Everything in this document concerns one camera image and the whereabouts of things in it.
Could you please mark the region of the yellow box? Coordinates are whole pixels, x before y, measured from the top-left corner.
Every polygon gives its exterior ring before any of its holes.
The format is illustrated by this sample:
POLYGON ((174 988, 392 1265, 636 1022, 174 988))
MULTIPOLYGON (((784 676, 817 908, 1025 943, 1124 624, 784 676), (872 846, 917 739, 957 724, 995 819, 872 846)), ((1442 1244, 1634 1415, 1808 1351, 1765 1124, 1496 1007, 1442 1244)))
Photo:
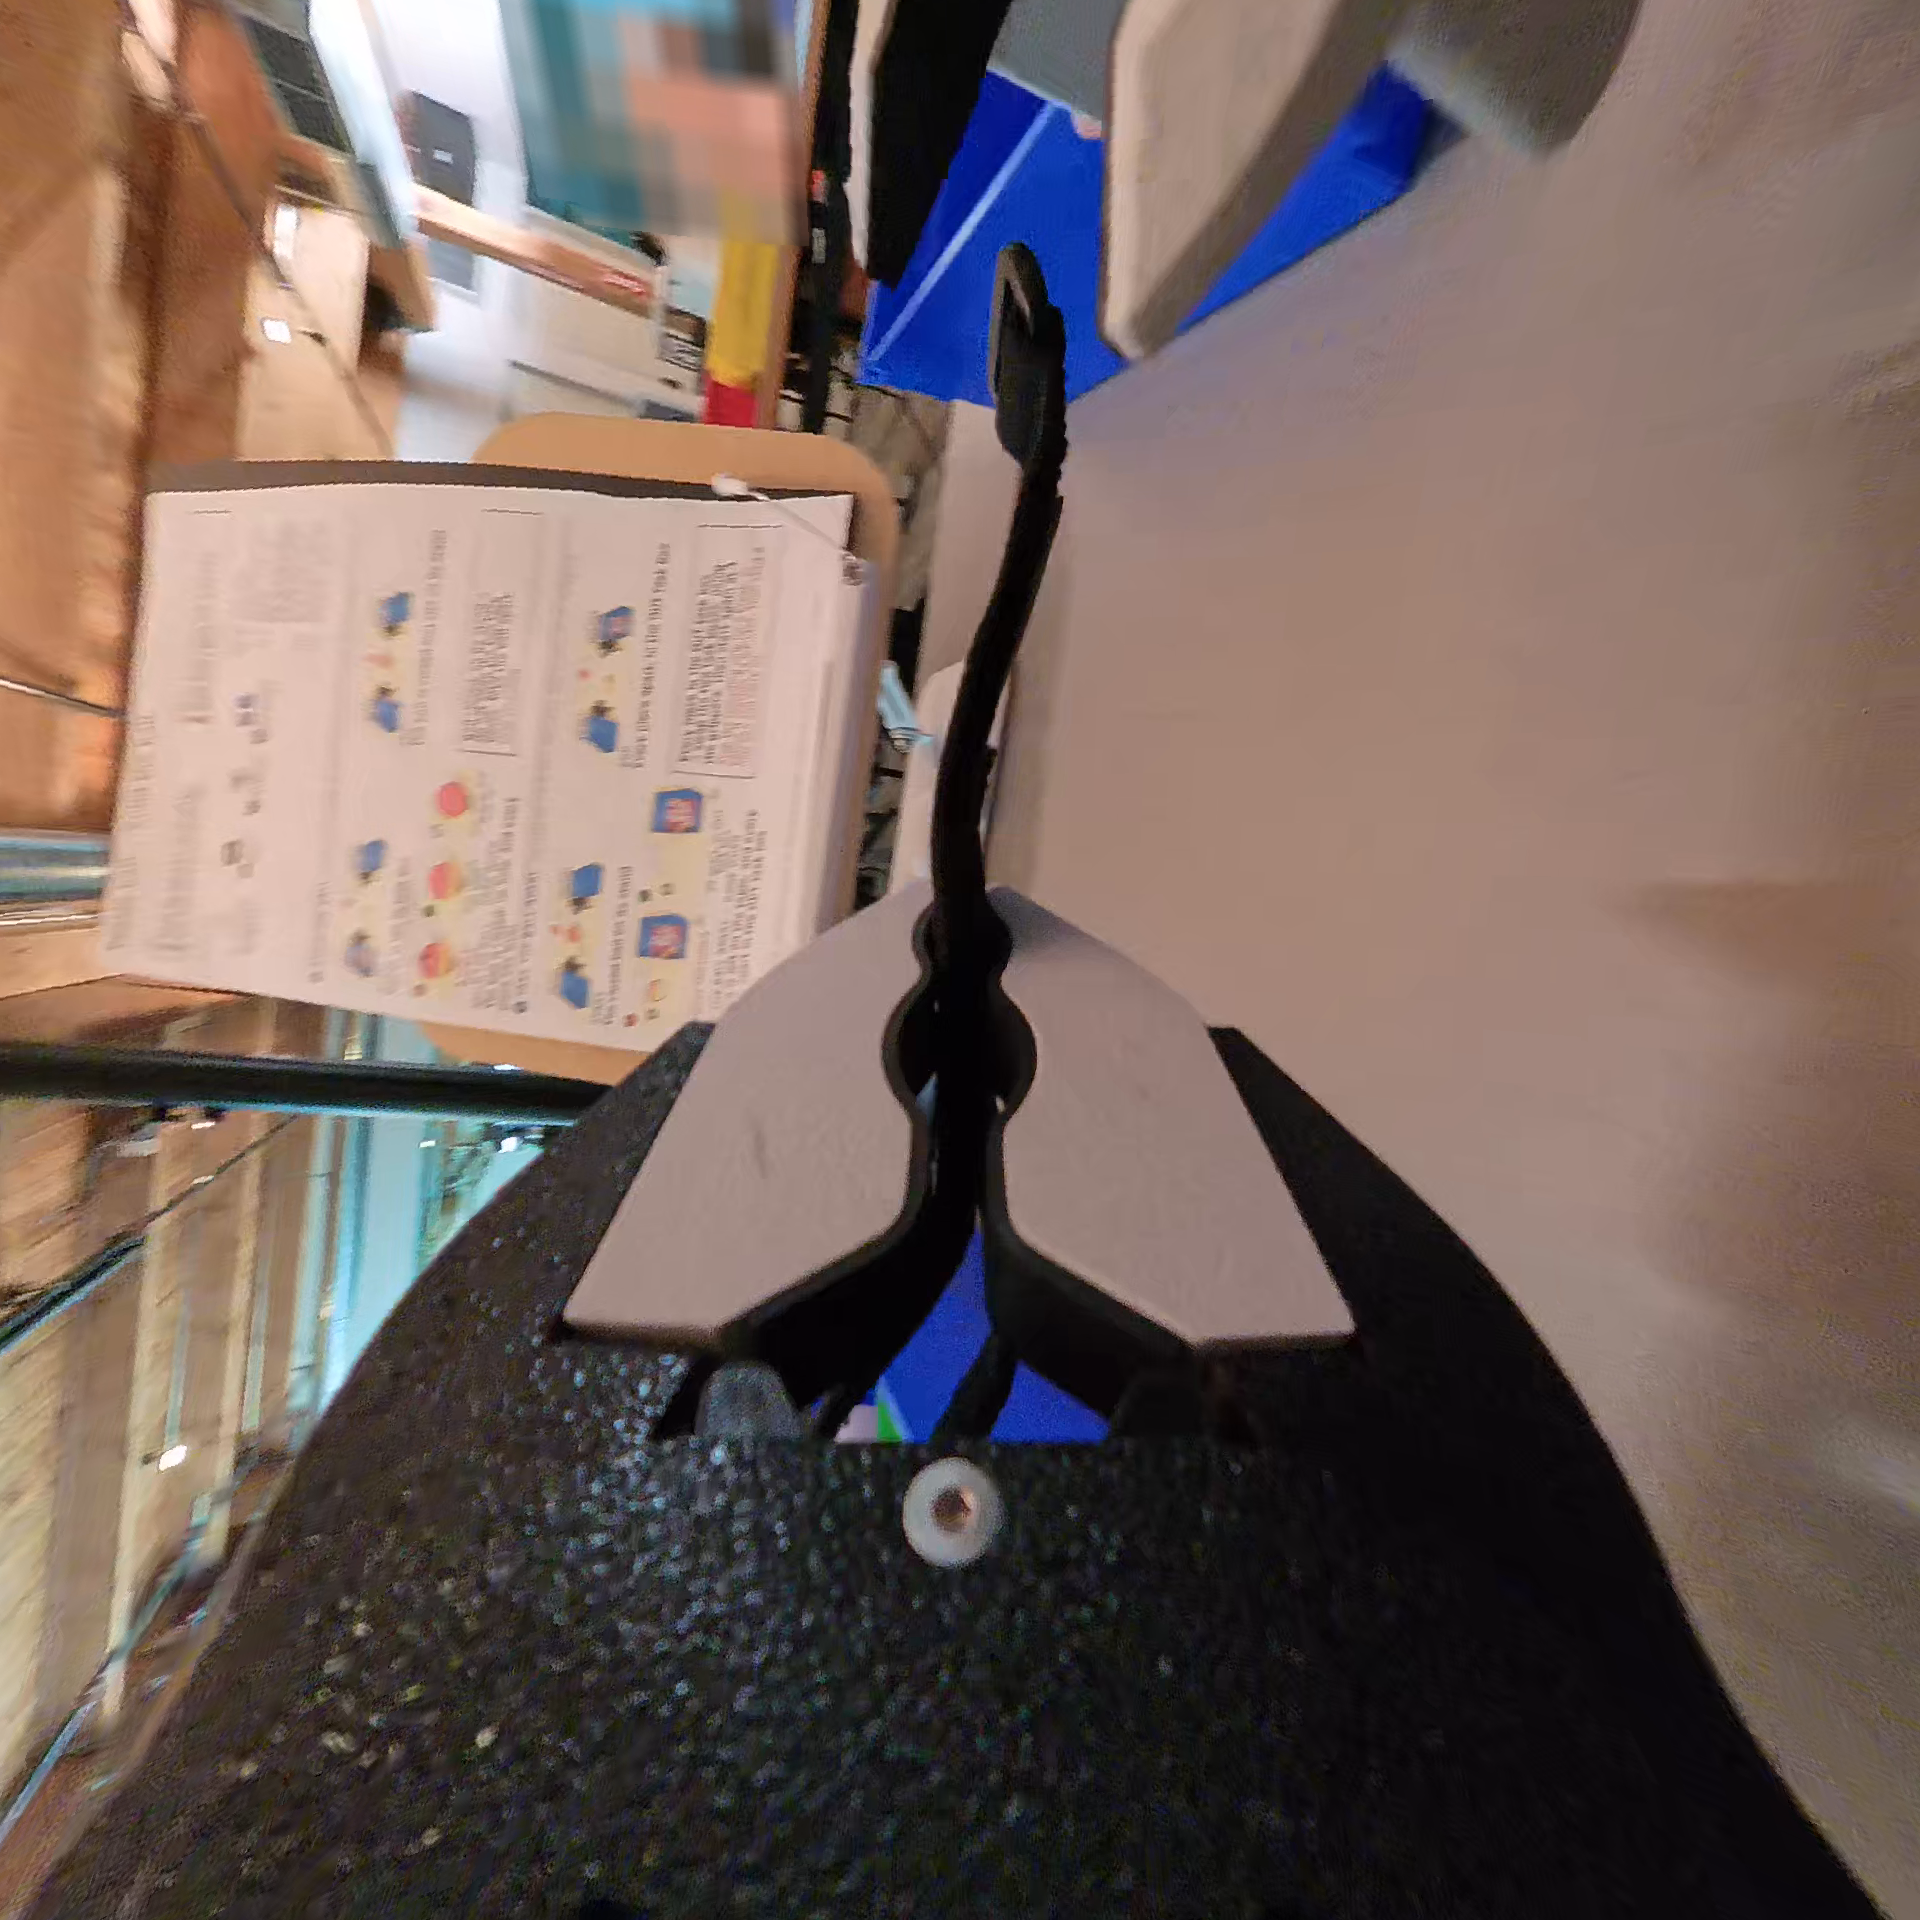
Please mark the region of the yellow box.
POLYGON ((742 238, 723 242, 707 330, 709 383, 746 393, 761 379, 784 265, 787 249, 779 244, 742 238))

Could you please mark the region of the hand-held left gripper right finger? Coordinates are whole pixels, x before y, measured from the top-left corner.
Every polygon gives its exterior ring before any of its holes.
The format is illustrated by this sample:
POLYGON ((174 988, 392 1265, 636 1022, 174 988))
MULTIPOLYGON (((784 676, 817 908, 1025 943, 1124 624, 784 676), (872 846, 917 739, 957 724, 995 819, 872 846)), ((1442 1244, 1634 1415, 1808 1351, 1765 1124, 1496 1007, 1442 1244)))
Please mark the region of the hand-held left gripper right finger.
POLYGON ((1018 1360, 1118 1411, 1140 1380, 1348 1342, 1354 1310, 1189 1000, 1010 887, 989 905, 1012 1089, 980 1234, 1018 1360))

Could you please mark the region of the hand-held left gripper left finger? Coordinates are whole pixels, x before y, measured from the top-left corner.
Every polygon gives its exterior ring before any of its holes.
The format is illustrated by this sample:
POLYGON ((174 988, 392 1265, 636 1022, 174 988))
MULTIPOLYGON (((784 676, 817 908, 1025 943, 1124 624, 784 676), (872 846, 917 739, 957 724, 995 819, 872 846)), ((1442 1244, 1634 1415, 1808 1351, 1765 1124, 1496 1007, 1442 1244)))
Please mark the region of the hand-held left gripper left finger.
POLYGON ((957 1267, 937 1198, 926 881, 833 926, 712 1028, 566 1298, 570 1332, 864 1394, 957 1267))

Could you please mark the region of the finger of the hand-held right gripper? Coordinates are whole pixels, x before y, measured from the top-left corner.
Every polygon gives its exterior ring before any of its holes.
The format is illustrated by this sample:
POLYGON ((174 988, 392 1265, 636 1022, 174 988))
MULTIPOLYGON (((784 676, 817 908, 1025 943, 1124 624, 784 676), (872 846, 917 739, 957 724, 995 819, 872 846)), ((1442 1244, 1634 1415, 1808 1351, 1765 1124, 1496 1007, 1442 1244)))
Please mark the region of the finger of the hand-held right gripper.
POLYGON ((869 281, 897 289, 965 143, 1009 3, 827 3, 819 183, 869 281))
POLYGON ((1476 137, 1544 155, 1610 88, 1638 3, 1133 3, 1110 41, 1098 324, 1165 348, 1393 65, 1476 137))

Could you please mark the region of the blue plastic bin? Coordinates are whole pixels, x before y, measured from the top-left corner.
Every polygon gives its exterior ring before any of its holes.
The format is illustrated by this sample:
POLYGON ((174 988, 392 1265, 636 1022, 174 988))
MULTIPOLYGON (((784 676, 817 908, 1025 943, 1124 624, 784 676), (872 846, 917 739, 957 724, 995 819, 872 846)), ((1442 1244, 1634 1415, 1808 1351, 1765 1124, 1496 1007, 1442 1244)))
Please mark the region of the blue plastic bin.
MULTIPOLYGON (((1373 74, 1282 206, 1182 323, 1198 330, 1401 201, 1461 129, 1389 67, 1373 74)), ((945 402, 989 404, 998 254, 1027 244, 1066 323, 1066 393, 1078 401, 1128 361, 1098 332, 1102 144, 1068 111, 997 76, 898 287, 876 283, 858 383, 945 402)))

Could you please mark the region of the printed instruction sheet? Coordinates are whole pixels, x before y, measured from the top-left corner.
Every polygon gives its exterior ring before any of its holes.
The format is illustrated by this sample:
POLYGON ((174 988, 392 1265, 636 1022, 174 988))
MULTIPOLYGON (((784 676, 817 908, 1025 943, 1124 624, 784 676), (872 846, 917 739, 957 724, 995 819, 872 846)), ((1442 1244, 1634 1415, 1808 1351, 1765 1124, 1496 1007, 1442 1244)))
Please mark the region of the printed instruction sheet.
POLYGON ((502 1040, 658 1048, 849 905, 854 498, 425 464, 142 507, 104 955, 502 1040))

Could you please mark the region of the cardboard backing board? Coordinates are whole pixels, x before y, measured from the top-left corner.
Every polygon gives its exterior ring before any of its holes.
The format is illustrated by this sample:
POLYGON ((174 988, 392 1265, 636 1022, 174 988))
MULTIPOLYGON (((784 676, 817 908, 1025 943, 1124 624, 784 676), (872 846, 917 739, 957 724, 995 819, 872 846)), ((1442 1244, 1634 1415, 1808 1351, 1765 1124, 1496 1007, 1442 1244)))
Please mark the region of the cardboard backing board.
POLYGON ((472 464, 537 475, 585 474, 651 492, 686 486, 707 497, 716 481, 730 479, 761 494, 853 498, 849 548, 864 564, 866 584, 849 646, 849 715, 835 739, 841 759, 824 857, 824 923, 845 919, 854 902, 881 670, 898 588, 898 505, 876 463, 843 442, 773 428, 544 415, 496 428, 472 464))

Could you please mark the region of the silver ventilation duct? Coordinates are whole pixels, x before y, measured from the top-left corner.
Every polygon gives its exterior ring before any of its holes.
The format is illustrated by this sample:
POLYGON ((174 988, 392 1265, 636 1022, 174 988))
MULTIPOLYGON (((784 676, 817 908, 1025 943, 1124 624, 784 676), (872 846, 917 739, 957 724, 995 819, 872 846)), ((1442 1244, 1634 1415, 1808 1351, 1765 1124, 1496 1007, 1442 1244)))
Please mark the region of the silver ventilation duct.
POLYGON ((105 895, 110 842, 89 832, 3 830, 3 908, 82 911, 105 895))

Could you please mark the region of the black metal pole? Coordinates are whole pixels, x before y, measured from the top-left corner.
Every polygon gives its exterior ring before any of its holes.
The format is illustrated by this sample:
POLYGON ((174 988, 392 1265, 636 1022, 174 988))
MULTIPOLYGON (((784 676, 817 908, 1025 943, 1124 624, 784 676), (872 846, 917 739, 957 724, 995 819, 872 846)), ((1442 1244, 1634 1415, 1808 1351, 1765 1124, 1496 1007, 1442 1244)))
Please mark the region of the black metal pole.
POLYGON ((572 1124, 605 1090, 516 1068, 333 1063, 165 1048, 5 1042, 3 1095, 126 1112, 572 1124))

